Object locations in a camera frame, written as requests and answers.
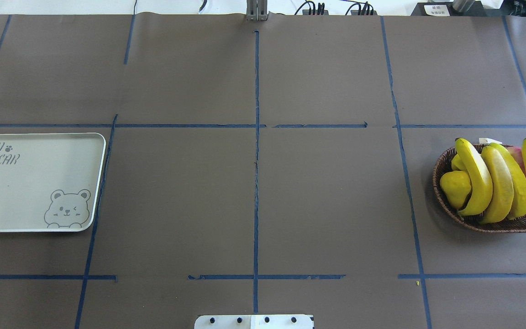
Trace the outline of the aluminium frame post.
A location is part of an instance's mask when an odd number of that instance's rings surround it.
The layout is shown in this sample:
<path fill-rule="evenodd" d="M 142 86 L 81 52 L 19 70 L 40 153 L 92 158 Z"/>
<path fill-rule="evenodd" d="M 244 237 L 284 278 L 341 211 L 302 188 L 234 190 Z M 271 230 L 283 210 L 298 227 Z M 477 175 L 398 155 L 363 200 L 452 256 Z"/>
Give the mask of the aluminium frame post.
<path fill-rule="evenodd" d="M 246 0 L 247 21 L 268 20 L 268 0 Z"/>

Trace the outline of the black power strip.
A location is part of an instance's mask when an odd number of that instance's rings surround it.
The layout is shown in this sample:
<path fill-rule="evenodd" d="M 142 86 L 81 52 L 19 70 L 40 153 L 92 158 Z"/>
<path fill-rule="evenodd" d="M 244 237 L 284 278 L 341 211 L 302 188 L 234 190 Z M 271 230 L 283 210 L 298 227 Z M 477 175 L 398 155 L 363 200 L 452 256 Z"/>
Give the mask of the black power strip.
<path fill-rule="evenodd" d="M 374 16 L 377 15 L 373 5 L 367 1 L 345 0 L 349 3 L 349 7 L 344 13 L 345 16 Z M 329 10 L 326 9 L 326 4 L 323 2 L 305 1 L 296 10 L 294 15 L 301 13 L 305 16 L 327 16 Z"/>

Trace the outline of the white pedestal column base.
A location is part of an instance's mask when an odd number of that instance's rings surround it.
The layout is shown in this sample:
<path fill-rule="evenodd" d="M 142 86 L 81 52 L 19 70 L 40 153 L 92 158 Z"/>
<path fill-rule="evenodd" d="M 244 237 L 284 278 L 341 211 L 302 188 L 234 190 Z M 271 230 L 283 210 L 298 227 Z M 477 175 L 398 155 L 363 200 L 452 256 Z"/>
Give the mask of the white pedestal column base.
<path fill-rule="evenodd" d="M 245 314 L 199 316 L 195 329 L 314 329 L 313 316 L 306 314 Z"/>

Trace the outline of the small yellow banana bunch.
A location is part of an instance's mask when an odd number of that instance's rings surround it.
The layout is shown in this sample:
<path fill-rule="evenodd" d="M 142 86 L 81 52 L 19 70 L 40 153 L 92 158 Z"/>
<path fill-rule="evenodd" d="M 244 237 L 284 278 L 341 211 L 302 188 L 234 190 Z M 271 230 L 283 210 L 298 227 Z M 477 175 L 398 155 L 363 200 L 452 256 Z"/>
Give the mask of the small yellow banana bunch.
<path fill-rule="evenodd" d="M 468 171 L 465 163 L 458 154 L 455 154 L 451 160 L 451 169 L 452 171 Z"/>

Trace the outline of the yellow pear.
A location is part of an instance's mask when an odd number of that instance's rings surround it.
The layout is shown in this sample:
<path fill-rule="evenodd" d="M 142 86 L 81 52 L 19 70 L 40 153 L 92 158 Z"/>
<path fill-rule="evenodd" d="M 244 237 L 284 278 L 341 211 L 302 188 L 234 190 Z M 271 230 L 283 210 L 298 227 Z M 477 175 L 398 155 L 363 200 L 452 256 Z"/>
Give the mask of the yellow pear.
<path fill-rule="evenodd" d="M 443 174 L 440 187 L 449 204 L 456 210 L 464 208 L 472 193 L 470 175 L 466 171 L 449 171 Z"/>

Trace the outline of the yellow banana curved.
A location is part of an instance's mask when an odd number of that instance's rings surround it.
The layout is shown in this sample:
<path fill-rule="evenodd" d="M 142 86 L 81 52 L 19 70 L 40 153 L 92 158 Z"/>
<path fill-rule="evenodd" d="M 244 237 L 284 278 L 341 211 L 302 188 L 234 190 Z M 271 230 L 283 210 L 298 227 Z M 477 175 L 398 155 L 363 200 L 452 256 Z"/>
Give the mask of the yellow banana curved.
<path fill-rule="evenodd" d="M 466 167 L 472 185 L 469 201 L 458 212 L 462 217 L 482 214 L 490 205 L 493 194 L 490 171 L 481 154 L 468 140 L 457 138 L 455 150 Z"/>

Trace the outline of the cream bear serving tray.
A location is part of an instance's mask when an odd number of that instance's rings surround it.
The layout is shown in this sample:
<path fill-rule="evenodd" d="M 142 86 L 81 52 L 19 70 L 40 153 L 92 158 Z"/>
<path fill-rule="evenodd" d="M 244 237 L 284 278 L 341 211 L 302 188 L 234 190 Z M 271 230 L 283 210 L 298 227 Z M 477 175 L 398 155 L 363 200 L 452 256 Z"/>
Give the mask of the cream bear serving tray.
<path fill-rule="evenodd" d="M 0 233 L 77 233 L 93 223 L 100 133 L 0 134 Z"/>

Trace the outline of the red apple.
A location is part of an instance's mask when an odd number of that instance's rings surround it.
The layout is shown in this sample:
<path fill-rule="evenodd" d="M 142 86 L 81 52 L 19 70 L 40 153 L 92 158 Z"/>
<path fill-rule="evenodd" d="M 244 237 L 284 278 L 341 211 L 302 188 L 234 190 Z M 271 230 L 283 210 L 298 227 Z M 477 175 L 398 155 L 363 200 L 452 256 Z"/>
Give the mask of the red apple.
<path fill-rule="evenodd" d="M 526 174 L 525 164 L 522 156 L 522 148 L 517 146 L 510 146 L 506 148 L 509 154 L 513 157 L 513 159 L 517 162 L 518 166 L 522 170 L 524 174 Z"/>

